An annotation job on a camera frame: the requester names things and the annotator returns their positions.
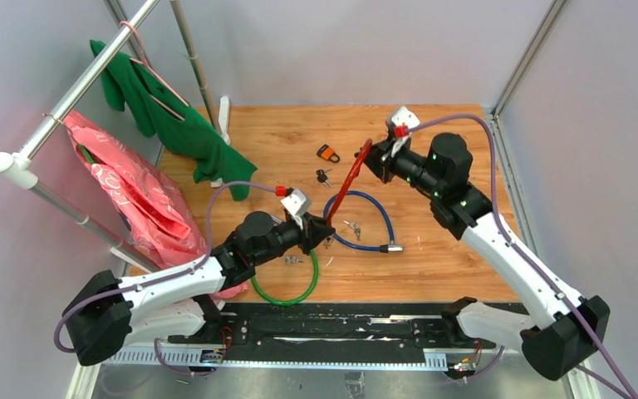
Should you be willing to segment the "red cable lock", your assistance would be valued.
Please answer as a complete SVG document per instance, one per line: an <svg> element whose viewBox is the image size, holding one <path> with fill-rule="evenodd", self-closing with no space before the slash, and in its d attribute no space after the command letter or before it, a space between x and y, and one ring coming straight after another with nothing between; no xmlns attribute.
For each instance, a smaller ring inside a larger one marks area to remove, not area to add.
<svg viewBox="0 0 638 399"><path fill-rule="evenodd" d="M333 201L333 204L329 208L327 216L325 217L326 223L329 226L333 225L333 218L337 210L340 208L342 201L347 196L347 193L350 187L352 186L353 181L360 174L361 167L364 165L366 157L368 156L372 145L373 145L373 140L367 139L365 143L363 144L363 146L361 147L361 149L359 150L358 155L356 156L355 162L353 163L352 167L347 173L346 178L344 179L341 185L341 188L339 192L337 193L336 198Z"/></svg>

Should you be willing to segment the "blue lock silver keys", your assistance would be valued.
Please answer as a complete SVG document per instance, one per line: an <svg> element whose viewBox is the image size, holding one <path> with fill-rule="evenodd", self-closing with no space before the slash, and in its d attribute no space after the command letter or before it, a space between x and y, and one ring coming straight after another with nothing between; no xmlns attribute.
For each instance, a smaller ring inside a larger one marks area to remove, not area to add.
<svg viewBox="0 0 638 399"><path fill-rule="evenodd" d="M356 239L358 241L361 241L361 228L360 225L356 222L353 221L349 221L349 220L344 220L344 223L347 224L353 231L354 235L356 236Z"/></svg>

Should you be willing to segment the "orange black padlock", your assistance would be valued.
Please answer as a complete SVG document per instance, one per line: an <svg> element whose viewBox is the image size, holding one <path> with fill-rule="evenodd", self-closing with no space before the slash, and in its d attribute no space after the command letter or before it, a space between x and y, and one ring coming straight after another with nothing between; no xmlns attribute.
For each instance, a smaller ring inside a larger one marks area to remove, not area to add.
<svg viewBox="0 0 638 399"><path fill-rule="evenodd" d="M317 150L317 156L331 163L339 163L341 157L328 145L324 144Z"/></svg>

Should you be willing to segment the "black padlock keys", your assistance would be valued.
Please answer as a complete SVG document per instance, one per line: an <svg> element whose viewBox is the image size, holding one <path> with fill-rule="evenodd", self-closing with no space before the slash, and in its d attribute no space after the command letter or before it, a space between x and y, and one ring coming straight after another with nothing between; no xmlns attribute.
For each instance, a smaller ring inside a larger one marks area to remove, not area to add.
<svg viewBox="0 0 638 399"><path fill-rule="evenodd" d="M332 187L332 184L327 176L327 173L330 172L331 169L328 170L322 170L322 169L317 169L316 170L316 174L317 174L317 181L321 184L323 184L326 188L330 189Z"/></svg>

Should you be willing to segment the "blue cable lock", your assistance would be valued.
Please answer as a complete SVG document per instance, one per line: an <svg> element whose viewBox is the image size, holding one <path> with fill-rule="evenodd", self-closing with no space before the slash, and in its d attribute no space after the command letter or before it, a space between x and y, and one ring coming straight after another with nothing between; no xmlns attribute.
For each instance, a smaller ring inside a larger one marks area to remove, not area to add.
<svg viewBox="0 0 638 399"><path fill-rule="evenodd" d="M390 219L390 216L387 214L385 208L383 207L383 205L376 198L374 198L373 196L368 195L367 193L362 192L362 191L349 190L348 193L347 193L347 196L354 196L354 197L359 197L359 198L362 198L364 200L367 200L369 203L371 203L378 210L381 218L383 219L385 227L386 227L386 231L387 231L387 235L388 235L388 243L387 244L381 244L381 245L360 244L360 241L358 241L357 239L356 239L356 242L352 242L352 241L350 241L348 239L344 239L338 233L334 233L332 238L336 242L346 246L349 249L354 249L354 250L361 251L361 252L382 253L382 254L403 253L404 252L404 247L401 244L397 244L396 243L395 231L394 231L394 227L393 227L392 221Z"/></svg>

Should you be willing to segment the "small silver cable keys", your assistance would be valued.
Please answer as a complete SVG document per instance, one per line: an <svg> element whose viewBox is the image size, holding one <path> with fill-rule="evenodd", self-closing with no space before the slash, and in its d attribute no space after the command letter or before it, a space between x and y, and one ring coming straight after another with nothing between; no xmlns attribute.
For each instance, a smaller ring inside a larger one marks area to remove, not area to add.
<svg viewBox="0 0 638 399"><path fill-rule="evenodd" d="M284 258L284 262L285 264L300 264L304 262L304 259L296 256L287 256Z"/></svg>

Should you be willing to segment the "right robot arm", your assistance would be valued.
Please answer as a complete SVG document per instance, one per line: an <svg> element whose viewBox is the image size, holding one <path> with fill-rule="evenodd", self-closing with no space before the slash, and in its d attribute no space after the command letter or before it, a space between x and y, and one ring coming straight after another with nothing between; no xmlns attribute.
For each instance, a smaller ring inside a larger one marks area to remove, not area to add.
<svg viewBox="0 0 638 399"><path fill-rule="evenodd" d="M564 283L515 235L491 200L469 182L473 156L460 135L436 135L427 155L399 146L396 138L372 144L362 155L382 182L399 177L428 198L439 225L486 260L526 309L513 313L463 297L441 313L446 343L462 347L483 339L516 350L550 381L597 352L609 306Z"/></svg>

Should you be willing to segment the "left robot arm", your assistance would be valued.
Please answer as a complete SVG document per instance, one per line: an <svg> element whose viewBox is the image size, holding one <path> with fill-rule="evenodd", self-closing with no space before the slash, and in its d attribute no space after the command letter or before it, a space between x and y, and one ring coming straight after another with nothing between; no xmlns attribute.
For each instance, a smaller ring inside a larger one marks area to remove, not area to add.
<svg viewBox="0 0 638 399"><path fill-rule="evenodd" d="M237 287L257 266L293 247L309 254L334 232L325 219L309 213L275 224L270 214L254 211L201 259L136 278L96 273L65 307L56 331L67 331L68 351L82 366L157 337L192 335L201 343L214 342L222 323L195 298Z"/></svg>

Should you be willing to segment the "pink patterned garment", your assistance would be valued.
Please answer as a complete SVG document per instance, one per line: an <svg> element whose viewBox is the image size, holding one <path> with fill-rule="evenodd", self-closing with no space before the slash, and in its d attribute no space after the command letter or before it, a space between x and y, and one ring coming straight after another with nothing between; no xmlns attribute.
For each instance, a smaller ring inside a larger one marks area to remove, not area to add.
<svg viewBox="0 0 638 399"><path fill-rule="evenodd" d="M126 217L136 249L160 268L205 255L209 247L170 177L76 111L64 126L82 164Z"/></svg>

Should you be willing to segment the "green cloth garment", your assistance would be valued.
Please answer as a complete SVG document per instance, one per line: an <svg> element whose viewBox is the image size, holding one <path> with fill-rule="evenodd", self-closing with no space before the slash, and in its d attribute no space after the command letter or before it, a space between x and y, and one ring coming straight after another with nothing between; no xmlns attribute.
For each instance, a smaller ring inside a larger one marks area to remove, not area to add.
<svg viewBox="0 0 638 399"><path fill-rule="evenodd" d="M194 182L250 181L258 170L196 109L129 55L116 53L101 73L101 82L108 105L128 110L143 136L156 136L168 152L195 161Z"/></svg>

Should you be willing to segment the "white metal clothes rack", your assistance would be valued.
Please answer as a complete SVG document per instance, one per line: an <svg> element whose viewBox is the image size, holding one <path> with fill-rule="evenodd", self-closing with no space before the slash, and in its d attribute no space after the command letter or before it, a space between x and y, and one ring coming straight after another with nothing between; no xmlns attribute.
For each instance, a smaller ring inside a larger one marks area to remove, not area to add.
<svg viewBox="0 0 638 399"><path fill-rule="evenodd" d="M0 151L0 175L11 181L15 186L29 191L59 209L81 227L90 230L110 245L110 251L119 259L136 266L146 272L160 271L160 268L148 257L134 248L126 239L108 229L99 220L76 207L72 202L59 195L43 183L32 171L31 163L37 153L47 143L55 130L61 126L64 117L68 115L81 98L89 91L93 83L109 65L114 55L130 40L133 31L139 27L152 13L159 3L154 0L143 2L139 9L129 19L125 17L125 8L120 1L106 1L114 20L123 22L105 49L92 61L77 77L64 96L54 107L43 114L43 119L37 128L27 138L21 149L9 153Z"/></svg>

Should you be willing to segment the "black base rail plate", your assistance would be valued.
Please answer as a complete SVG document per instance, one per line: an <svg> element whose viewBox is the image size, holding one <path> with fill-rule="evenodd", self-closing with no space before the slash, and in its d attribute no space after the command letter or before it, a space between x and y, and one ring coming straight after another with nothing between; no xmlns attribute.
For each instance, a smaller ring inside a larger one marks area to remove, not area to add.
<svg viewBox="0 0 638 399"><path fill-rule="evenodd" d="M442 303L230 303L209 332L147 338L110 359L114 364L444 371L473 356L479 366L496 344L452 343Z"/></svg>

